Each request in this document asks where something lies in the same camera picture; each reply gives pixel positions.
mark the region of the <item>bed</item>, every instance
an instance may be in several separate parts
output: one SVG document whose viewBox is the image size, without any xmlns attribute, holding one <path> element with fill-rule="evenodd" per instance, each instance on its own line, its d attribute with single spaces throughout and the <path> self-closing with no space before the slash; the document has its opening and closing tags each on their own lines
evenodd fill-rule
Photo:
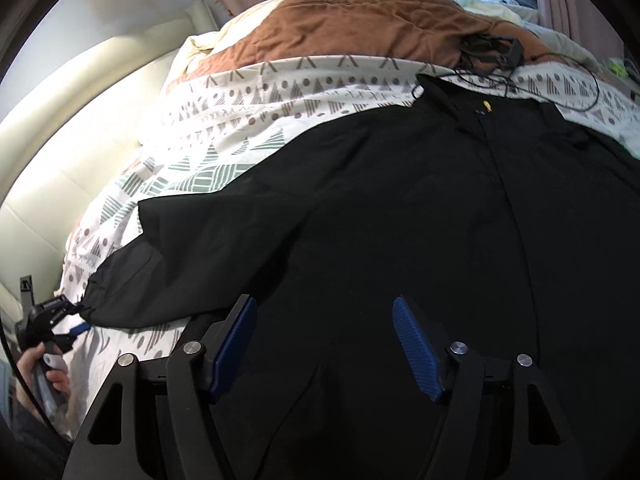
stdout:
<svg viewBox="0 0 640 480">
<path fill-rule="evenodd" d="M 466 12 L 449 0 L 421 1 Z M 25 98 L 0 124 L 2 142 L 14 142 L 0 155 L 0 182 L 8 191 L 0 210 L 3 319 L 20 317 L 17 283 L 25 274 L 33 275 L 37 300 L 56 291 L 79 301 L 100 263 L 142 232 L 140 200 L 215 192 L 317 124 L 371 107 L 410 106 L 417 95 L 416 73 L 446 76 L 486 94 L 505 93 L 479 76 L 457 76 L 445 57 L 424 61 L 411 49 L 403 54 L 401 42 L 394 44 L 393 56 L 386 56 L 381 53 L 389 52 L 388 45 L 334 52 L 334 44 L 318 45 L 313 35 L 313 47 L 271 41 L 274 31 L 312 15 L 312 6 L 328 9 L 346 2 L 387 5 L 382 0 L 269 0 L 218 32 L 197 2 L 162 25 L 91 49 Z M 475 16 L 467 18 L 472 24 L 486 21 L 481 12 L 464 16 Z M 523 25 L 516 19 L 503 23 Z M 315 23 L 316 34 L 325 26 Z M 565 49 L 592 62 L 570 40 L 558 40 L 546 29 L 538 33 L 541 40 L 545 35 L 556 43 L 538 48 Z M 343 37 L 364 41 L 364 35 L 345 32 Z M 260 45 L 270 47 L 260 50 Z M 99 60 L 91 71 L 85 70 L 87 59 Z M 552 100 L 567 120 L 615 138 L 640 158 L 640 108 L 611 86 L 596 84 L 585 70 L 557 60 L 524 66 L 512 77 L 511 97 Z M 71 317 L 59 329 L 80 322 Z M 119 355 L 132 352 L 141 360 L 167 355 L 186 323 L 136 330 L 94 327 L 81 335 L 65 356 L 74 390 L 61 430 L 75 434 Z"/>
<path fill-rule="evenodd" d="M 517 14 L 525 22 L 540 24 L 540 13 L 537 9 L 531 9 L 519 4 L 516 0 L 456 0 L 463 7 L 482 6 L 483 4 L 499 4 L 511 12 Z"/>
</svg>

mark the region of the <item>upholstered headboard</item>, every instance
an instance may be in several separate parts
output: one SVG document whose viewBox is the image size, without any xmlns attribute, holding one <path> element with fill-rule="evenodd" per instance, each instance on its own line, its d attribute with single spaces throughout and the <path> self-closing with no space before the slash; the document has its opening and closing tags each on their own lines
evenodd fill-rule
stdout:
<svg viewBox="0 0 640 480">
<path fill-rule="evenodd" d="M 177 49 L 217 30 L 197 0 L 167 21 L 104 41 L 47 77 L 0 123 L 0 308 L 22 317 L 18 279 L 36 301 L 58 288 L 65 241 L 89 202 L 140 145 Z"/>
</svg>

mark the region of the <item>blue gripper pad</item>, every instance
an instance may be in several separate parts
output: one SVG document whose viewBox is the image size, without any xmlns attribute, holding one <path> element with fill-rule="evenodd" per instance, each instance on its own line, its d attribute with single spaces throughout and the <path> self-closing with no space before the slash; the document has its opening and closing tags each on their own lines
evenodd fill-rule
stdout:
<svg viewBox="0 0 640 480">
<path fill-rule="evenodd" d="M 215 399 L 219 399 L 230 390 L 236 378 L 242 356 L 254 334 L 257 316 L 257 304 L 254 298 L 249 298 L 242 307 L 236 322 L 216 356 L 216 360 L 213 362 L 213 382 L 209 393 Z"/>
<path fill-rule="evenodd" d="M 411 308 L 399 297 L 392 309 L 394 328 L 414 373 L 418 389 L 437 402 L 444 392 L 440 379 L 440 364 L 426 334 L 420 328 Z"/>
</svg>

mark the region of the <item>green object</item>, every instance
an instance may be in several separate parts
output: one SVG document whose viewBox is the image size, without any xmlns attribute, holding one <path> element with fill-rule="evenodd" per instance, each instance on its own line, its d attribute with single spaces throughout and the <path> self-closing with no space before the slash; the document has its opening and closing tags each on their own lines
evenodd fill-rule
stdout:
<svg viewBox="0 0 640 480">
<path fill-rule="evenodd" d="M 611 70 L 615 75 L 621 78 L 628 78 L 629 72 L 626 71 L 625 61 L 623 59 L 610 58 L 609 59 L 609 70 Z"/>
</svg>

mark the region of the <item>silver bolt head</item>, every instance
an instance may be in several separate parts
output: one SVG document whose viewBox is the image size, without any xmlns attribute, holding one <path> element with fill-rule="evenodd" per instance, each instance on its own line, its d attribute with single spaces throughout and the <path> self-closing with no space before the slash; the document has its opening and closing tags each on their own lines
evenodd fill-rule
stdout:
<svg viewBox="0 0 640 480">
<path fill-rule="evenodd" d="M 533 359 L 526 354 L 520 354 L 516 360 L 520 366 L 530 367 L 533 364 Z"/>
<path fill-rule="evenodd" d="M 189 341 L 188 343 L 185 343 L 182 350 L 184 350 L 185 354 L 195 354 L 199 352 L 201 348 L 202 345 L 199 341 Z"/>
<path fill-rule="evenodd" d="M 129 366 L 133 362 L 133 354 L 122 354 L 118 357 L 118 364 L 120 366 Z"/>
<path fill-rule="evenodd" d="M 464 355 L 469 351 L 469 347 L 465 345 L 462 341 L 454 341 L 451 343 L 451 351 L 457 355 Z"/>
</svg>

